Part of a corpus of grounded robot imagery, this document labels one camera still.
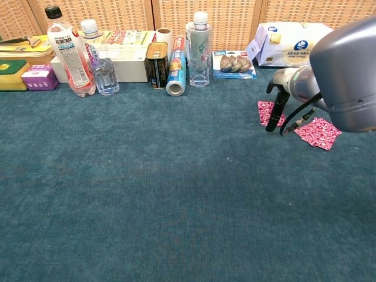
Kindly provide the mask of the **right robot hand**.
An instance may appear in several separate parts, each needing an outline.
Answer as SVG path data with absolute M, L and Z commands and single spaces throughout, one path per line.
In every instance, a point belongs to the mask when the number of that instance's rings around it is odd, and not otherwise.
M 284 68 L 277 70 L 267 85 L 267 94 L 270 94 L 274 87 L 277 88 L 277 97 L 274 101 L 274 106 L 266 126 L 267 132 L 273 132 L 280 121 L 284 107 L 291 94 L 289 83 L 296 70 L 297 68 Z

